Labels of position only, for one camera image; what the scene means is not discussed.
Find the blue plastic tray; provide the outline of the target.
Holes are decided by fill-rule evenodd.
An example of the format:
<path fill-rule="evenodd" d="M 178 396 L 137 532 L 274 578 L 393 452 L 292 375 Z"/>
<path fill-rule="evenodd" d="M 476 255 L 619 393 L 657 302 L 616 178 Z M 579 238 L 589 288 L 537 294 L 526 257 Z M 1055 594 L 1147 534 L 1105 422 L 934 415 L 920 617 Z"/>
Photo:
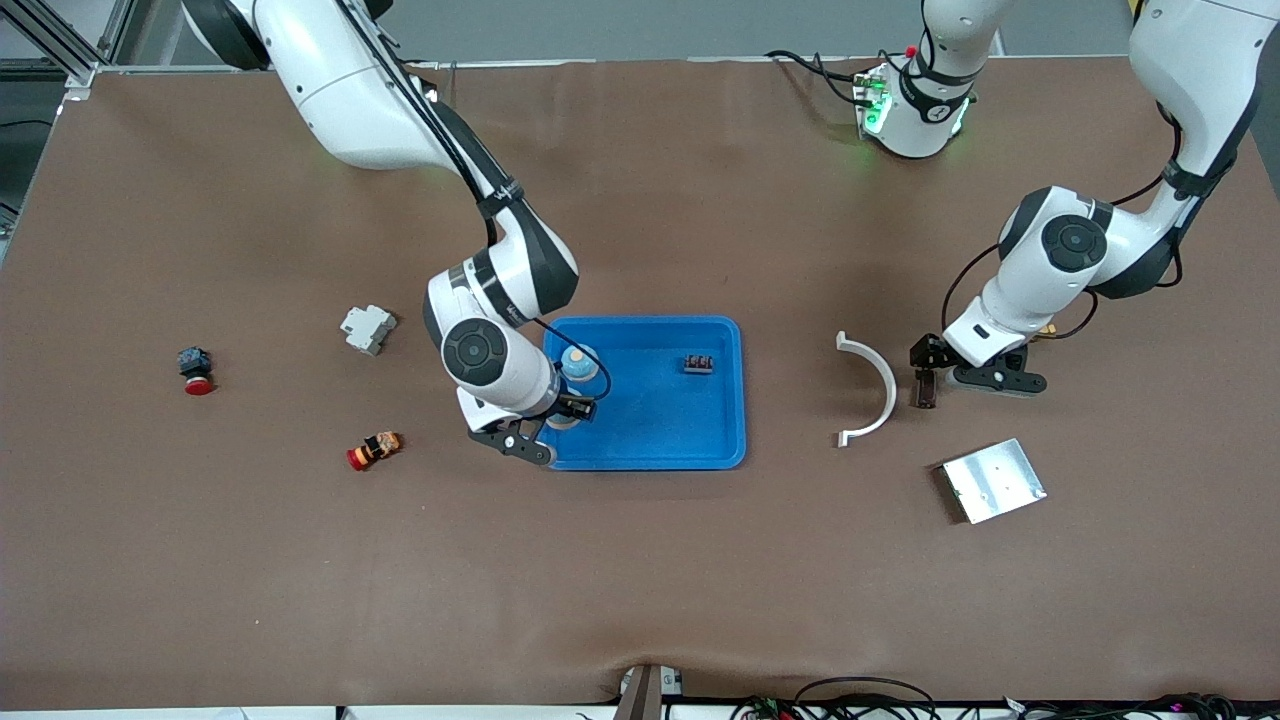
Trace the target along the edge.
<path fill-rule="evenodd" d="M 571 338 L 608 377 L 576 384 L 603 393 L 593 421 L 547 427 L 557 471 L 718 471 L 748 455 L 742 336 L 723 315 L 562 316 L 543 347 L 561 359 Z M 686 355 L 710 355 L 709 375 L 682 372 Z"/>

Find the silver metal plate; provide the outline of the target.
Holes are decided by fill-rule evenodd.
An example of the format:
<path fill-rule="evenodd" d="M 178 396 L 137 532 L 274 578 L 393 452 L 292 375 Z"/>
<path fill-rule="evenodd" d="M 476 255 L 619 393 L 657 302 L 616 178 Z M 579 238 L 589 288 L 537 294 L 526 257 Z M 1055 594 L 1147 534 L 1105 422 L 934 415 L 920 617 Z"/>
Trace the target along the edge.
<path fill-rule="evenodd" d="M 1019 439 L 1006 439 L 938 465 L 960 514 L 980 524 L 1047 498 Z"/>

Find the yellow red emergency stop button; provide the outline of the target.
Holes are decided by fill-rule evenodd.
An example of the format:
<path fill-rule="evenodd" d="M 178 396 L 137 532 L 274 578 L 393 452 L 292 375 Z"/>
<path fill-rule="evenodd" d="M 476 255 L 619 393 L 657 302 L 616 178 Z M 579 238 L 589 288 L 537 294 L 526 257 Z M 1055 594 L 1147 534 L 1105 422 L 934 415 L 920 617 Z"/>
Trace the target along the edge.
<path fill-rule="evenodd" d="M 346 461 L 356 471 L 366 471 L 376 462 L 398 454 L 403 447 L 398 433 L 387 430 L 364 438 L 361 445 L 346 451 Z"/>

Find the brown table cover sheet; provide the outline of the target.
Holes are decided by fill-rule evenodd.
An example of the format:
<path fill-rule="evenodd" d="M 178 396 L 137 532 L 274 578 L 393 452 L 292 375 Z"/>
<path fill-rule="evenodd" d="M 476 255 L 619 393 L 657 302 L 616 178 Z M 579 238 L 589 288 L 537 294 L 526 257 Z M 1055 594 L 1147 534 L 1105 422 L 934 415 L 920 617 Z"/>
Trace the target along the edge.
<path fill-rule="evenodd" d="M 585 474 L 472 442 L 419 315 L 483 243 L 453 176 L 335 161 L 273 76 L 105 76 L 0 269 L 0 708 L 580 703 L 644 662 L 694 694 L 1280 698 L 1280 201 L 1252 138 L 1183 282 L 1038 343 L 1041 397 L 945 388 L 840 450 L 879 395 L 838 331 L 910 383 L 1024 193 L 1158 172 L 1126 61 L 1000 59 L 919 163 L 771 63 L 436 78 L 577 256 L 570 314 L 737 322 L 746 457 Z M 375 357 L 339 328 L 370 304 L 398 320 Z M 1006 439 L 1048 496 L 969 524 L 938 465 Z"/>

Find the white circuit breaker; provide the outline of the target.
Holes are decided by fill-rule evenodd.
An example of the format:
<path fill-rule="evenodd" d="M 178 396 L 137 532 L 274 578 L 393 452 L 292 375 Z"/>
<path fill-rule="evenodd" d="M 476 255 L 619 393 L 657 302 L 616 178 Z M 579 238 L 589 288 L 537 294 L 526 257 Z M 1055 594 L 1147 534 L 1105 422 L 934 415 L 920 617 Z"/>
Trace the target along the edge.
<path fill-rule="evenodd" d="M 351 307 L 339 328 L 349 347 L 375 357 L 381 352 L 387 336 L 397 324 L 393 313 L 370 304 L 365 307 Z"/>

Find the red mushroom push button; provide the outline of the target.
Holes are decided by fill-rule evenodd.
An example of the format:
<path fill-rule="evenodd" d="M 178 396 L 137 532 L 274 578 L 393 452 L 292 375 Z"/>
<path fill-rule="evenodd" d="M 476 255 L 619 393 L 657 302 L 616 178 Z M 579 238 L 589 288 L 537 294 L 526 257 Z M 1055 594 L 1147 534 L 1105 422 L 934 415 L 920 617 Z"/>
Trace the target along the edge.
<path fill-rule="evenodd" d="M 212 361 L 209 354 L 192 346 L 178 352 L 177 365 L 184 378 L 184 392 L 191 396 L 205 396 L 215 391 L 212 382 Z"/>

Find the white curved bracket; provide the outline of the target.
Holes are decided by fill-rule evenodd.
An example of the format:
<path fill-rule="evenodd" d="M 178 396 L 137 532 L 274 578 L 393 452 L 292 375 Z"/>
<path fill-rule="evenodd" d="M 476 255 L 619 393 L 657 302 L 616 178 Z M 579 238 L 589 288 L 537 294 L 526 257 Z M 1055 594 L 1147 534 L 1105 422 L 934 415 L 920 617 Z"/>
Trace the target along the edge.
<path fill-rule="evenodd" d="M 899 384 L 892 366 L 886 357 L 872 346 L 852 340 L 845 331 L 838 331 L 835 337 L 835 347 L 840 352 L 851 354 L 868 361 L 877 372 L 884 389 L 884 402 L 878 418 L 865 427 L 851 430 L 841 430 L 836 434 L 836 446 L 846 448 L 856 438 L 861 438 L 877 432 L 892 416 L 899 401 Z"/>

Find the grey metal mount bracket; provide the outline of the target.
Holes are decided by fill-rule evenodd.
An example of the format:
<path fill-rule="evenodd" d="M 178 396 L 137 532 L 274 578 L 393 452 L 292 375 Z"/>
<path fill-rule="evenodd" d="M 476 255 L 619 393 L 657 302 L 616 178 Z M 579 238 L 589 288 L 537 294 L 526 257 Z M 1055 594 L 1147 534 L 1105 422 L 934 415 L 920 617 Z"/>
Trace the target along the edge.
<path fill-rule="evenodd" d="M 675 720 L 672 702 L 684 698 L 684 673 L 666 665 L 637 665 L 626 671 L 620 689 L 612 720 Z"/>

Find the aluminium frame profile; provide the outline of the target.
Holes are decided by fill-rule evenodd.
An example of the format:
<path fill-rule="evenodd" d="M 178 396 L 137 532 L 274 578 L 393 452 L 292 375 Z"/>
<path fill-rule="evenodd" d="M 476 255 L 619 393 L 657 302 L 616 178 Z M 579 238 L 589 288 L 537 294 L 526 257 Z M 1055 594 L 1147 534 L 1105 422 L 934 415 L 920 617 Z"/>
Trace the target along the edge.
<path fill-rule="evenodd" d="M 140 0 L 0 0 L 0 81 L 87 90 L 119 64 Z"/>

